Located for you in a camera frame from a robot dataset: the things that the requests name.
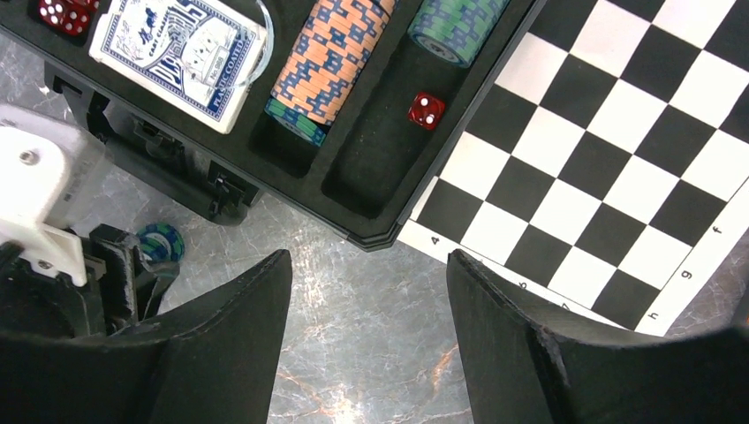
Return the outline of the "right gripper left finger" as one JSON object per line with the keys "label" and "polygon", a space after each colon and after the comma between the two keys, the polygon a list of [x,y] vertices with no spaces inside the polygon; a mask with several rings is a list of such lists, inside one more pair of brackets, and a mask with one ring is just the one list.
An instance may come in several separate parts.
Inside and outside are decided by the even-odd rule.
{"label": "right gripper left finger", "polygon": [[264,423],[291,254],[108,337],[1,329],[4,423]]}

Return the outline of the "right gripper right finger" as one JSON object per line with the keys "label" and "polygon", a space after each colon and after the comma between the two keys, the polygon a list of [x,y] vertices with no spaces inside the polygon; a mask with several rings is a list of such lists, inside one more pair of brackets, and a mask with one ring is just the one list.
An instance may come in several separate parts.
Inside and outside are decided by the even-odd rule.
{"label": "right gripper right finger", "polygon": [[667,339],[575,314],[462,250],[446,282],[477,423],[745,423],[748,328]]}

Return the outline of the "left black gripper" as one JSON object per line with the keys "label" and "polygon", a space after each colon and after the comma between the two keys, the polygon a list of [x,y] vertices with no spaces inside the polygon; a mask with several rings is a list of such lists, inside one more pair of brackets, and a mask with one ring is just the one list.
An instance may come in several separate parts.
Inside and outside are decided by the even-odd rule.
{"label": "left black gripper", "polygon": [[152,259],[136,235],[107,224],[92,230],[89,241],[93,256],[106,266],[98,279],[100,292],[92,283],[78,287],[66,275],[37,273],[21,257],[23,247],[1,245],[2,330],[87,337],[158,315],[164,294],[179,276],[179,263]]}

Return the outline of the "teal chip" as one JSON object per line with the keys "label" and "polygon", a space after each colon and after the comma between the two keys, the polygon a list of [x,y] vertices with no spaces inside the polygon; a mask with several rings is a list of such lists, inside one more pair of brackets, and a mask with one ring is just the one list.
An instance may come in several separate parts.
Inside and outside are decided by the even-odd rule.
{"label": "teal chip", "polygon": [[301,112],[285,106],[274,97],[268,99],[265,112],[284,128],[317,147],[321,146],[326,138],[326,133],[314,121]]}
{"label": "teal chip", "polygon": [[167,223],[151,223],[137,233],[140,250],[150,262],[180,262],[185,255],[185,242],[180,232]]}

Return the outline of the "black poker set case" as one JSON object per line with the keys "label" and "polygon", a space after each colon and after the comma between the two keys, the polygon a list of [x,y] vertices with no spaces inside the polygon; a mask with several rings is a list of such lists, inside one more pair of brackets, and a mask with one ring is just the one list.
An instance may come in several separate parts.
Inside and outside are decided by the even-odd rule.
{"label": "black poker set case", "polygon": [[[47,85],[64,96],[79,125],[116,154],[127,153],[116,159],[117,165],[199,215],[224,225],[240,223],[239,217],[221,213],[215,192],[149,158],[146,139],[136,131],[139,122],[207,155],[241,185],[257,186],[322,220],[357,247],[368,252],[387,248],[544,4],[510,2],[473,65],[459,68],[407,36],[420,5],[401,2],[318,148],[263,109],[312,6],[309,1],[268,2],[276,30],[272,62],[227,134],[97,64],[87,53],[88,36],[56,32],[42,22],[32,1],[2,2],[1,30],[44,59]],[[434,130],[407,116],[419,92],[446,105]]]}

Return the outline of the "clear round lid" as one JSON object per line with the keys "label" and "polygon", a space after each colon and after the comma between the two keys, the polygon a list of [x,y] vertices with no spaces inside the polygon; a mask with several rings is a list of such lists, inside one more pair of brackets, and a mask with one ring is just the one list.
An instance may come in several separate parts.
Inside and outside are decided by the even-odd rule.
{"label": "clear round lid", "polygon": [[274,22],[267,3],[210,1],[211,27],[204,31],[203,81],[215,90],[247,90],[268,66]]}

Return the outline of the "pink chip stack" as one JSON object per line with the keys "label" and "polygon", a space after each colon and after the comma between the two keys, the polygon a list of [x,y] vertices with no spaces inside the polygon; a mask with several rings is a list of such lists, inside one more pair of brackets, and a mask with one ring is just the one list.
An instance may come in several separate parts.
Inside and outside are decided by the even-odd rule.
{"label": "pink chip stack", "polygon": [[318,124],[331,125],[397,5],[397,1],[317,1],[271,96]]}

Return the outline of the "green blue chip stack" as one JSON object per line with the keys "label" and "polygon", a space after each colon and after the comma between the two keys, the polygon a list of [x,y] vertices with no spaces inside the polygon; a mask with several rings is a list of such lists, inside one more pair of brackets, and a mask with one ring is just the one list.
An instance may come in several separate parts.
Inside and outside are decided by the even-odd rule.
{"label": "green blue chip stack", "polygon": [[508,0],[426,0],[408,36],[443,61],[467,68],[502,17]]}

